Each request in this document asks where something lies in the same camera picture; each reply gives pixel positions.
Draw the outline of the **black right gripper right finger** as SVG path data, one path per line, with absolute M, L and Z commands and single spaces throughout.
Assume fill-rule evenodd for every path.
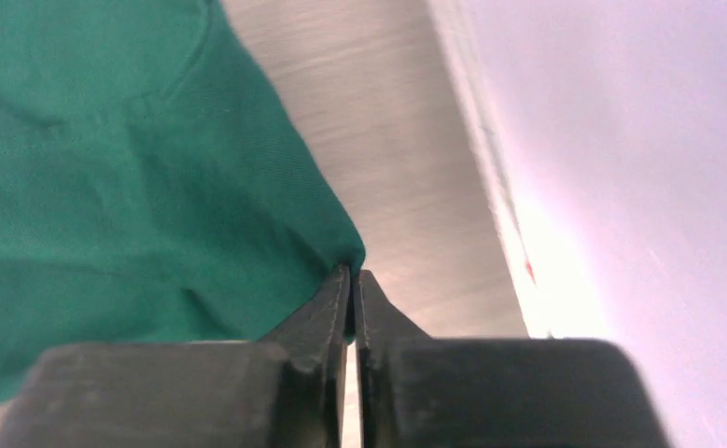
M 628 356 L 593 339 L 434 338 L 356 280 L 366 447 L 665 447 Z

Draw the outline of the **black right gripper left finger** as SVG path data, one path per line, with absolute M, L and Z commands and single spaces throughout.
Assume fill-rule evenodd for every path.
M 0 447 L 336 447 L 349 270 L 256 342 L 83 343 L 35 364 Z

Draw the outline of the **green surgical drape cloth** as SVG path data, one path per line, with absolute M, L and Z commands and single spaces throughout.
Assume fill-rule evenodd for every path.
M 364 258 L 218 1 L 0 1 L 0 403 L 61 344 L 257 339 Z

